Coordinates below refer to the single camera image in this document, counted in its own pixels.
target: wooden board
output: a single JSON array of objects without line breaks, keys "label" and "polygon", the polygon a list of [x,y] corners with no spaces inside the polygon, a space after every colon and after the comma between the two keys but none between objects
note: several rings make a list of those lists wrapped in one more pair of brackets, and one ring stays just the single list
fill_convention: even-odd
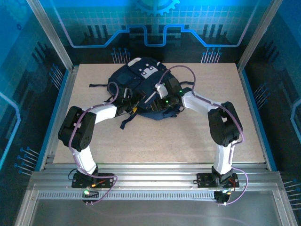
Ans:
[{"label": "wooden board", "polygon": [[[176,64],[165,64],[167,68]],[[246,141],[237,145],[233,161],[264,162],[246,97],[235,64],[185,64],[197,76],[195,91],[211,100],[233,103],[242,122]],[[89,88],[89,84],[106,84],[122,65],[80,65],[69,107],[90,107],[108,99],[106,88]],[[193,81],[185,68],[172,74],[179,81]],[[97,163],[109,162],[199,162],[212,163],[215,143],[211,139],[206,115],[185,109],[177,118],[161,121],[135,117],[124,130],[119,127],[128,115],[96,124],[90,144]],[[54,163],[73,163],[67,147],[59,142]]]}]

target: dark blue backpack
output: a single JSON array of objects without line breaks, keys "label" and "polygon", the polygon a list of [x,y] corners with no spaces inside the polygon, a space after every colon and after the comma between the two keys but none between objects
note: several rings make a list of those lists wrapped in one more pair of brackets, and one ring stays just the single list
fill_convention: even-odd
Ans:
[{"label": "dark blue backpack", "polygon": [[[177,101],[179,98],[175,98],[175,95],[182,89],[181,84],[191,84],[191,82],[185,81],[179,83],[168,72],[164,76],[162,83],[165,85],[169,95],[161,99],[156,92],[155,85],[166,70],[167,68],[155,59],[148,57],[136,58],[119,68],[109,78],[108,83],[115,82],[119,88],[118,97],[113,102],[117,106],[116,116],[121,115],[124,111],[131,115],[127,120],[122,122],[121,129],[124,129],[125,124],[131,121],[137,114],[150,119],[161,120],[176,117],[178,113],[183,111],[183,109],[180,111],[182,105],[180,101]],[[107,86],[112,97],[116,94],[116,87],[114,85],[90,84],[90,87],[96,86]]]}]

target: gear logo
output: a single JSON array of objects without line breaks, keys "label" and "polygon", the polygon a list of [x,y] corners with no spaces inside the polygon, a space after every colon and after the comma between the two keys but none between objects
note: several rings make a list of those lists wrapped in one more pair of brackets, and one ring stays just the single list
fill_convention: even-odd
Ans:
[{"label": "gear logo", "polygon": [[27,15],[26,0],[0,0],[0,6],[4,6],[9,14],[18,23]]},{"label": "gear logo", "polygon": [[148,16],[157,16],[163,13],[169,13],[170,9],[175,9],[175,4],[180,3],[179,0],[135,0],[135,8]]}]

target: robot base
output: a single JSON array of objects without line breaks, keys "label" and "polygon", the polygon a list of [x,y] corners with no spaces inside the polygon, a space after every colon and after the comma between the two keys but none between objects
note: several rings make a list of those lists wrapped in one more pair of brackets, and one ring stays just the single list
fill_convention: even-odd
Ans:
[{"label": "robot base", "polygon": [[[112,173],[98,173],[98,176],[114,176]],[[73,176],[71,187],[73,188],[111,188],[114,184],[114,178],[92,178],[88,175],[82,174],[78,170]]]}]

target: glass panel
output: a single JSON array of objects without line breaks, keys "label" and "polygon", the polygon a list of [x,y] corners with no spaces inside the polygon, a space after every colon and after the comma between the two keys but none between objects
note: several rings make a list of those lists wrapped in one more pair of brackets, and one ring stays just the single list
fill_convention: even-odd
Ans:
[{"label": "glass panel", "polygon": [[237,63],[270,0],[41,2],[75,64]]},{"label": "glass panel", "polygon": [[13,225],[66,69],[24,0],[0,1],[0,42],[0,225]]},{"label": "glass panel", "polygon": [[[266,94],[259,113],[293,208],[299,208],[301,176],[301,2],[283,1],[250,61],[246,74],[256,96]],[[260,85],[264,88],[256,91]],[[295,210],[301,223],[300,211]]]}]

